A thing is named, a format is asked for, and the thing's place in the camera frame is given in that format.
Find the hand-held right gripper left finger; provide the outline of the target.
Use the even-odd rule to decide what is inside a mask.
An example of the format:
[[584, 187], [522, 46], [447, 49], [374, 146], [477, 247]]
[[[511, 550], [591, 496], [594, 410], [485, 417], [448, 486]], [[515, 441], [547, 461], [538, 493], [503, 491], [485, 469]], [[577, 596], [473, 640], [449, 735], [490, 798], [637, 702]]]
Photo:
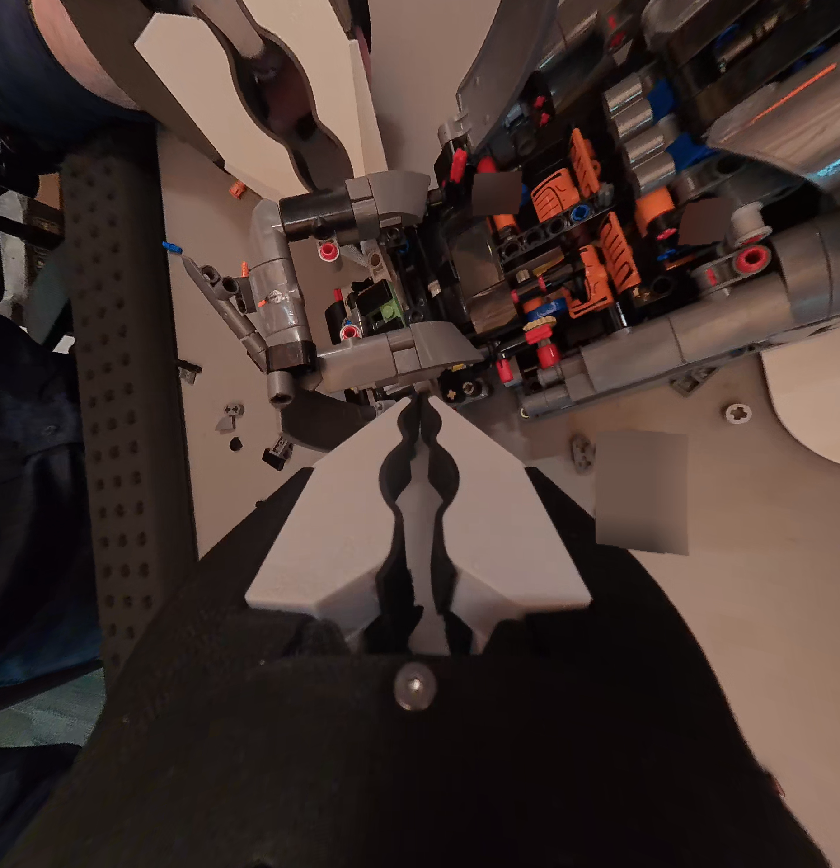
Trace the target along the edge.
[[401, 653], [422, 617], [398, 497], [411, 481], [417, 396], [318, 460], [245, 595], [254, 609], [309, 614], [369, 650]]

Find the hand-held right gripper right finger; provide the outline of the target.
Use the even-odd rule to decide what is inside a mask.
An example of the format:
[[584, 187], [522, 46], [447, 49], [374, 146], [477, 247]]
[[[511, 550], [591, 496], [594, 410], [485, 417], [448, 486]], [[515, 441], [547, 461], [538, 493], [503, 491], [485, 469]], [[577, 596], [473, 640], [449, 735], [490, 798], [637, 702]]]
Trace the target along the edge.
[[522, 461], [435, 396], [423, 399], [428, 480], [441, 498], [430, 578], [451, 653], [504, 621], [585, 609], [591, 594]]

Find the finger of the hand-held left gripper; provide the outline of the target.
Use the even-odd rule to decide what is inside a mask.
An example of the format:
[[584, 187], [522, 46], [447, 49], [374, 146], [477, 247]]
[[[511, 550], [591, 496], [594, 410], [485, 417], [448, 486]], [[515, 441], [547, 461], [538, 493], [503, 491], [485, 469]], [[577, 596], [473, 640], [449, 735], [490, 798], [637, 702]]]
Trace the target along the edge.
[[306, 190], [388, 168], [371, 100], [368, 2], [248, 1], [264, 125]]
[[224, 169], [261, 197], [286, 197], [324, 189], [326, 169], [300, 143], [270, 129], [253, 76], [266, 42], [247, 9], [157, 12], [135, 49], [187, 113]]

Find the grey lego car model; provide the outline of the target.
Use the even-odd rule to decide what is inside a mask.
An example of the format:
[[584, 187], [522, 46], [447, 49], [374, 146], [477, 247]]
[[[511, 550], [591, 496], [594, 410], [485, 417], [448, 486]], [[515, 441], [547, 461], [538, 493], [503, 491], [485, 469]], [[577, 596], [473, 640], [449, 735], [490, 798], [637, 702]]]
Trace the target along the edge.
[[[534, 353], [526, 418], [582, 405], [667, 374], [689, 373], [795, 329], [840, 316], [840, 2], [624, 2], [561, 29], [554, 69], [576, 73], [587, 43], [598, 60], [570, 90], [541, 54], [558, 2], [500, 2], [439, 130], [438, 201], [418, 238], [453, 241], [476, 216], [498, 227], [490, 252], [511, 280], [503, 325], [474, 322], [476, 338], [504, 331], [488, 354], [501, 382]], [[641, 20], [636, 22], [637, 12]], [[639, 25], [653, 63], [607, 89], [601, 102], [623, 169], [603, 175], [573, 119], [554, 171], [522, 161], [534, 223], [520, 231], [510, 196], [479, 208], [493, 145], [564, 113], [587, 94]]]

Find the grey lego panel strip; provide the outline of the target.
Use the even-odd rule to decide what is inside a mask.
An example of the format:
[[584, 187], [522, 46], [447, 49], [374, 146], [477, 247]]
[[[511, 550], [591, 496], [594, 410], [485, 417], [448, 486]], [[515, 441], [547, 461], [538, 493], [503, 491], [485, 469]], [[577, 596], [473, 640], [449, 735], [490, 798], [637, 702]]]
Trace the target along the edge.
[[198, 266], [187, 255], [181, 255], [183, 266], [195, 286], [202, 292], [234, 337], [239, 340], [251, 361], [267, 373], [267, 344], [250, 317], [241, 311], [241, 280], [223, 278], [212, 266]]

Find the person's left forearm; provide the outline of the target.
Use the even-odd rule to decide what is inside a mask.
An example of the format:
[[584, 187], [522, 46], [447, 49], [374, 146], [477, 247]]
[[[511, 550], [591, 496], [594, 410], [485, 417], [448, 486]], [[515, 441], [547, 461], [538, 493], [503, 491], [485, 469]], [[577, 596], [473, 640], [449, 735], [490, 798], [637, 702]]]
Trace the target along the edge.
[[0, 127], [76, 142], [148, 115], [113, 81], [62, 2], [0, 1]]

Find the dark perforated panel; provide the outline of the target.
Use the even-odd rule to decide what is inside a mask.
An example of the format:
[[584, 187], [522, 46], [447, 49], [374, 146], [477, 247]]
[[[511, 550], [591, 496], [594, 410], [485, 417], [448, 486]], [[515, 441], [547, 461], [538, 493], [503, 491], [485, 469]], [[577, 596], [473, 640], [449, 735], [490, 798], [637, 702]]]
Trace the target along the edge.
[[156, 136], [115, 125], [61, 168], [106, 686], [197, 560]]

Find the person's dark blue clothing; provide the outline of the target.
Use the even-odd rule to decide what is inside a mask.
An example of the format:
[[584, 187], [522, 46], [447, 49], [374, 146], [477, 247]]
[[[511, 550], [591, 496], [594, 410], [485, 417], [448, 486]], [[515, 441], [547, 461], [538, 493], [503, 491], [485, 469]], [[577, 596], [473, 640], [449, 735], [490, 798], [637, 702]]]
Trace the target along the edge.
[[75, 362], [0, 315], [0, 690], [100, 642]]

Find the white rounded mat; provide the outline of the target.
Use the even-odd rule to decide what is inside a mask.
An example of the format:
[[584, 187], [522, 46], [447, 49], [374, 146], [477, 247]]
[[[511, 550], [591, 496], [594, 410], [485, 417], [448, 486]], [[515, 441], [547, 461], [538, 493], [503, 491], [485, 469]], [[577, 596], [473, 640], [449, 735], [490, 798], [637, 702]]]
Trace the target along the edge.
[[840, 465], [840, 329], [766, 350], [761, 364], [786, 431]]

